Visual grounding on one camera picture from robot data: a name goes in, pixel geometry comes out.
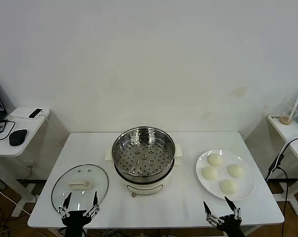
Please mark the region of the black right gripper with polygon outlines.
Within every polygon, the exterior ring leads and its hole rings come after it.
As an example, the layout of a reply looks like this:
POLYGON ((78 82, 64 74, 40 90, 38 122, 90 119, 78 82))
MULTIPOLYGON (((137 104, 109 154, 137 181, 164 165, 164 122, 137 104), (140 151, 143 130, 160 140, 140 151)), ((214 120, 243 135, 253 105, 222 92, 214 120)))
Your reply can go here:
POLYGON ((228 237, 243 237, 243 232, 240 229, 241 224, 241 208, 236 205, 229 198, 224 197, 228 206, 233 211, 233 214, 217 217, 212 214, 210 208, 203 202, 206 213, 206 221, 212 226, 217 226, 219 231, 225 232, 228 237))

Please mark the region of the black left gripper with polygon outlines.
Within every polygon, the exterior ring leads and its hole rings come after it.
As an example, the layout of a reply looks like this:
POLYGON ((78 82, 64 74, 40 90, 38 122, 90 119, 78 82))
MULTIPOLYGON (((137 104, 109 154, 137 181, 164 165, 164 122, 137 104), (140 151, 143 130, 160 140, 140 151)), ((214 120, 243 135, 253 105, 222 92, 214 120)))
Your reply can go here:
POLYGON ((87 210, 76 210, 68 212, 71 201, 72 192, 64 199, 64 202, 59 206, 59 213, 62 216, 62 223, 65 225, 65 237, 86 237, 84 226, 91 222, 99 212, 100 206, 98 202, 97 191, 93 197, 92 206, 87 210))

